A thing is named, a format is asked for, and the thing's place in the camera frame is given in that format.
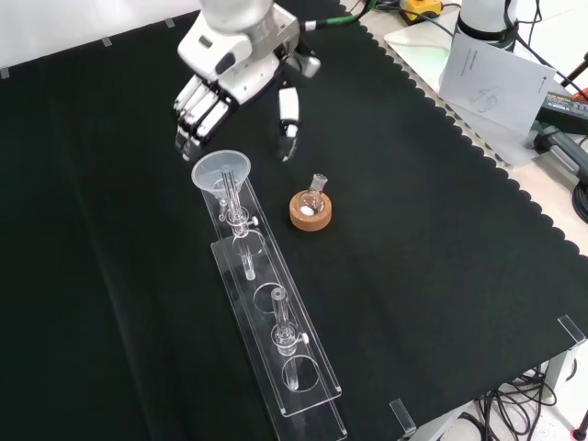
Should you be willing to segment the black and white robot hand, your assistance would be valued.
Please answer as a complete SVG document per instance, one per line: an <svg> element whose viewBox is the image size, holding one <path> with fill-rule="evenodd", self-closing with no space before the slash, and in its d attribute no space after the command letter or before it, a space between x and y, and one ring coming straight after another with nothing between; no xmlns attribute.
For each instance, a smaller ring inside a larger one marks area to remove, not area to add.
<svg viewBox="0 0 588 441"><path fill-rule="evenodd" d="M177 53L193 75L177 95L175 149L195 162L224 123L275 80L278 92L278 156L289 160L297 147L300 102L296 87L281 77L288 67L311 78L320 69L301 32L314 24L273 1L204 1Z"/></svg>

